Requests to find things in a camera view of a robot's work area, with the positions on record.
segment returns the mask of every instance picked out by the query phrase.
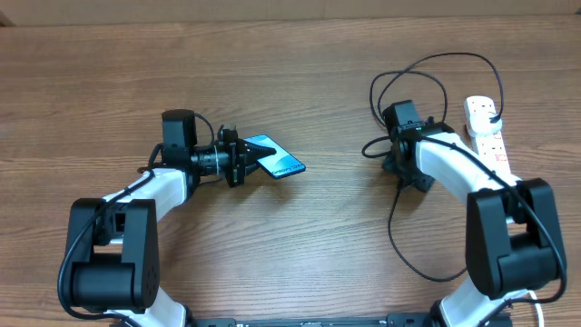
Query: wooden table surface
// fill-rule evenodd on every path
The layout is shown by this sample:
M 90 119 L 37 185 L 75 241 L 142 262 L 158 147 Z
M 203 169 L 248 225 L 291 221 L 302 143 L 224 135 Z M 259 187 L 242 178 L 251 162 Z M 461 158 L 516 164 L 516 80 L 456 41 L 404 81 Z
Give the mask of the wooden table surface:
M 307 166 L 274 181 L 204 186 L 159 224 L 162 287 L 198 318 L 382 316 L 426 311 L 460 281 L 428 282 L 389 244 L 396 178 L 360 148 L 385 132 L 369 83 L 439 52 L 470 51 L 505 86 L 512 170 L 553 186 L 568 254 L 565 297 L 549 326 L 581 319 L 581 18 L 579 16 L 329 20 L 0 29 L 0 325 L 81 324 L 56 297 L 69 208 L 139 176 L 162 140 L 161 113 L 189 108 L 240 136 L 268 134 Z M 497 100 L 490 69 L 469 57 L 419 68 L 462 103 Z M 439 119 L 443 97 L 405 76 L 384 103 L 413 99 Z M 209 139 L 199 124 L 201 143 Z M 373 150 L 385 149 L 389 143 Z M 394 238 L 426 273 L 464 267 L 465 209 L 440 184 L 402 194 Z M 556 288 L 552 282 L 539 295 Z M 531 306 L 516 326 L 534 326 Z

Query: power socket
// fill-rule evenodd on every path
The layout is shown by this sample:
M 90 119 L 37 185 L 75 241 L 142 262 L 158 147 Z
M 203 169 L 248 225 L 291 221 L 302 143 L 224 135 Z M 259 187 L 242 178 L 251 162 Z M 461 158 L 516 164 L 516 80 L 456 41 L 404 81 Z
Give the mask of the power socket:
M 474 151 L 491 168 L 510 173 L 507 149 L 500 132 L 502 120 L 499 121 L 500 124 L 491 124 L 489 122 L 489 117 L 497 114 L 494 101 L 482 95 L 470 96 L 466 99 L 464 108 L 467 121 L 466 127 L 470 134 Z

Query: white power adapter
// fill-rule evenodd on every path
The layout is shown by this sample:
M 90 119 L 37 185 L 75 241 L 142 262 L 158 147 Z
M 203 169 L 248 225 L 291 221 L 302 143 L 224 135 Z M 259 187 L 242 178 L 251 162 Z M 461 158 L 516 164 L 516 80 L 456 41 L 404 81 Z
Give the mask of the white power adapter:
M 490 167 L 510 173 L 507 150 L 500 133 L 502 119 L 493 124 L 490 122 L 490 118 L 497 115 L 494 101 L 482 95 L 470 96 L 464 102 L 464 111 L 474 151 Z

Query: white power strip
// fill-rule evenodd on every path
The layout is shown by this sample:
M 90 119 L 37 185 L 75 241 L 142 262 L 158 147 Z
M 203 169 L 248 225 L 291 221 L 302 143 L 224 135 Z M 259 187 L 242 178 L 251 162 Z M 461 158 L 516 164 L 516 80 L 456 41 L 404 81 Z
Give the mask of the white power strip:
M 507 149 L 502 140 L 502 120 L 491 124 L 489 118 L 497 114 L 492 99 L 475 95 L 464 102 L 466 127 L 472 139 L 472 148 L 495 170 L 510 173 Z

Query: white wire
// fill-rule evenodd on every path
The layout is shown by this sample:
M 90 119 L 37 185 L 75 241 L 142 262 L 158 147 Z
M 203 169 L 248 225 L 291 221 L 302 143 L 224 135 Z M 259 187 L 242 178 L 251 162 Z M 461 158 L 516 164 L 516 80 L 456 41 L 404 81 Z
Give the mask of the white wire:
M 534 291 L 528 291 L 530 298 L 533 300 L 537 299 L 537 295 Z M 545 327 L 545 318 L 543 317 L 543 309 L 539 303 L 535 303 L 535 309 L 537 309 L 538 327 Z

